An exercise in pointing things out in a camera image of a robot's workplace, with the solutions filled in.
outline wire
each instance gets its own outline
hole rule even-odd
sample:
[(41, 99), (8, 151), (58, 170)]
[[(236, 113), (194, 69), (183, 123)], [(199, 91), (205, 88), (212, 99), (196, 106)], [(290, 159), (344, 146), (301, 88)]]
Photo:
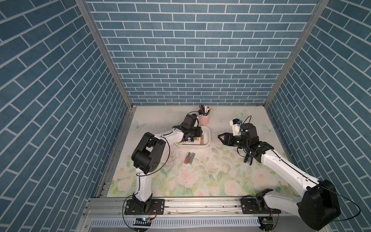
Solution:
[(154, 218), (151, 218), (150, 220), (153, 220), (157, 217), (157, 207), (155, 205), (153, 205), (153, 207), (155, 208), (155, 217)]
[[(239, 154), (240, 155), (240, 153), (238, 152), (238, 148), (237, 148), (237, 154)], [(240, 155), (240, 156), (242, 156), (242, 155)], [(242, 156), (243, 158), (245, 158), (244, 156)]]
[(191, 111), (191, 112), (187, 113), (186, 115), (189, 115), (190, 113), (193, 113), (193, 112), (197, 112), (198, 113), (198, 111)]
[(249, 122), (248, 123), (250, 123), (250, 121), (251, 121), (251, 118), (252, 118), (252, 116), (250, 115), (250, 116), (248, 116), (246, 119), (245, 119), (245, 121), (243, 121), (243, 123), (242, 124), (244, 124), (245, 122), (246, 122), (246, 120), (248, 119), (248, 118), (250, 118), (250, 120), (249, 120)]
[(273, 219), (273, 224), (274, 224), (274, 226), (273, 226), (273, 228), (271, 229), (271, 231), (272, 231), (274, 228), (276, 228), (276, 226), (277, 226), (277, 224), (278, 224), (279, 214), (277, 215), (277, 221), (276, 221), (276, 224), (275, 224), (275, 220), (274, 220), (273, 217), (272, 217), (272, 219)]
[(289, 165), (288, 163), (286, 163), (286, 162), (285, 162), (281, 157), (279, 157), (279, 155), (277, 155), (277, 153), (276, 153), (273, 149), (271, 149), (270, 147), (268, 147), (268, 148), (269, 148), (270, 150), (272, 150), (272, 151), (276, 154), (276, 156), (277, 156), (277, 157), (278, 157), (282, 162), (284, 162), (287, 166), (289, 166), (290, 168), (292, 168), (293, 170), (295, 170), (296, 172), (298, 172), (299, 174), (301, 174), (303, 177), (305, 177), (306, 179), (308, 179), (310, 182), (312, 182), (312, 183), (314, 183), (315, 185), (318, 185), (319, 187), (324, 188), (324, 189), (326, 189), (326, 190), (328, 190), (328, 191), (330, 191), (330, 192), (332, 192), (332, 193), (334, 193), (334, 194), (336, 194), (336, 195), (338, 195), (338, 196), (341, 196), (342, 198), (347, 199), (348, 201), (352, 202), (352, 203), (353, 203), (353, 204), (358, 208), (358, 213), (357, 213), (357, 214), (355, 214), (355, 215), (353, 215), (353, 216), (351, 216), (351, 217), (349, 217), (349, 218), (340, 219), (340, 220), (333, 220), (332, 222), (343, 222), (343, 221), (348, 221), (348, 220), (350, 220), (350, 219), (352, 219), (352, 218), (355, 218), (355, 217), (357, 217), (358, 215), (361, 214), (361, 208), (359, 207), (359, 205), (358, 205), (357, 203), (355, 203), (355, 202), (352, 201), (351, 199), (347, 198), (346, 196), (343, 196), (343, 195), (341, 195), (341, 194), (339, 194), (339, 193), (337, 193), (337, 192), (334, 192), (334, 191), (332, 191), (332, 190), (329, 190), (328, 188), (326, 188), (326, 187), (320, 185), (319, 183), (316, 183), (316, 182), (314, 182), (313, 180), (309, 179), (307, 176), (305, 176), (304, 174), (302, 174), (301, 172), (299, 172), (298, 170), (296, 170), (295, 168), (293, 168), (291, 165)]
[(152, 173), (150, 173), (150, 174), (147, 174), (147, 175), (140, 175), (139, 173), (137, 173), (137, 176), (149, 176), (149, 175), (155, 174), (156, 172), (160, 171), (160, 170), (161, 170), (161, 169), (166, 165), (166, 163), (167, 163), (167, 161), (169, 160), (169, 157), (170, 157), (170, 144), (169, 144), (169, 142), (167, 141), (167, 139), (166, 139), (165, 137), (163, 137), (163, 138), (166, 140), (167, 145), (169, 146), (169, 155), (168, 155), (168, 157), (167, 157), (167, 159), (166, 159), (164, 165), (162, 165), (161, 168), (159, 168), (157, 171), (154, 171), (154, 172), (152, 172)]
[(129, 198), (129, 197), (131, 197), (131, 196), (135, 196), (136, 194), (132, 194), (132, 195), (130, 195), (130, 196), (127, 196), (126, 198), (125, 198), (125, 200), (124, 200), (124, 203), (122, 204), (122, 219), (124, 220), (124, 223), (125, 223), (125, 225), (128, 227), (128, 228), (130, 228), (130, 229), (132, 229), (132, 230), (134, 230), (134, 231), (136, 231), (134, 228), (131, 228), (127, 223), (126, 223), (126, 221), (125, 221), (125, 218), (124, 218), (124, 205), (125, 205), (125, 201)]

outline brick wallpaper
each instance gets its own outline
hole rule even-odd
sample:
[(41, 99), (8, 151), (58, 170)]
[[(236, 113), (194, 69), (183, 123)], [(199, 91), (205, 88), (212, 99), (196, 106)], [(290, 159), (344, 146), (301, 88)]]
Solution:
[[(371, 1), (330, 0), (268, 112), (291, 159), (362, 208), (333, 231), (369, 232)], [(340, 198), (342, 216), (357, 208)]]
[(317, 0), (88, 0), (135, 105), (262, 104)]
[(74, 0), (0, 1), (0, 231), (74, 230), (126, 111)]

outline black mounting plate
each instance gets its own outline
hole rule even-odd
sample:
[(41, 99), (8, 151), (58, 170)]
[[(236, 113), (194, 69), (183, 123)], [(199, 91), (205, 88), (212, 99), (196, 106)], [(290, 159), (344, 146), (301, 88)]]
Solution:
[[(152, 199), (151, 200), (151, 205), (156, 206), (157, 209), (157, 215), (163, 215), (164, 214), (164, 207), (165, 207), (165, 199)], [(155, 208), (151, 208), (151, 216), (155, 215)], [(126, 202), (126, 207), (125, 207), (125, 215), (147, 215), (148, 213), (142, 213), (140, 211), (136, 211), (134, 209), (134, 202), (132, 199), (128, 200)]]
[[(241, 199), (241, 208), (242, 208), (242, 213), (243, 214), (257, 214), (257, 213), (266, 213), (270, 214), (270, 209), (262, 209), (258, 211), (255, 205), (255, 198), (242, 198)], [(279, 209), (272, 209), (273, 214), (278, 214), (281, 213), (281, 210)]]

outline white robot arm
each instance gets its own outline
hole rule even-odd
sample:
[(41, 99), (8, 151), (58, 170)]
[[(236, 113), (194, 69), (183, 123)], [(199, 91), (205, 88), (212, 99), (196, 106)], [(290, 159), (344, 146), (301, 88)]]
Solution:
[(133, 194), (133, 201), (139, 212), (148, 212), (151, 207), (151, 175), (155, 173), (155, 169), (160, 163), (166, 143), (169, 146), (170, 155), (171, 144), (188, 137), (201, 137), (201, 127), (198, 124), (194, 126), (196, 121), (198, 122), (198, 119), (195, 114), (187, 114), (184, 121), (180, 125), (174, 126), (170, 131), (154, 135), (147, 132), (143, 135), (131, 156), (134, 166), (137, 168), (137, 188)]
[[(184, 133), (178, 128), (172, 129), (162, 134), (155, 134), (154, 137), (167, 141), (169, 146), (173, 143), (177, 143), (183, 140)], [(140, 168), (136, 168), (137, 172), (137, 189), (134, 192), (136, 198), (141, 202), (146, 202), (152, 196), (151, 183), (152, 176), (151, 173), (145, 174), (144, 171)]]
[(245, 163), (252, 164), (253, 159), (268, 166), (287, 181), (299, 194), (290, 196), (265, 189), (256, 194), (259, 208), (280, 209), (299, 216), (312, 229), (320, 230), (341, 211), (335, 186), (328, 180), (320, 181), (296, 167), (280, 155), (274, 148), (259, 140), (256, 127), (251, 123), (241, 124), (239, 119), (232, 120), (233, 134), (218, 135), (227, 146), (235, 146), (245, 151)]

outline white plastic container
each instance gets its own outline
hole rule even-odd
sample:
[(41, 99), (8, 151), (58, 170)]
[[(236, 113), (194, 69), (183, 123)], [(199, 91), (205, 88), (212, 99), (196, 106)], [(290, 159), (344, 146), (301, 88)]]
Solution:
[(211, 136), (210, 136), (210, 130), (209, 128), (205, 127), (205, 126), (201, 126), (201, 129), (202, 129), (202, 134), (204, 136), (204, 145), (200, 145), (201, 144), (201, 141), (197, 141), (195, 140), (193, 143), (190, 142), (182, 142), (182, 144), (179, 144), (179, 143), (175, 143), (176, 146), (178, 146), (179, 148), (205, 148), (207, 146), (210, 145), (210, 141), (211, 141)]

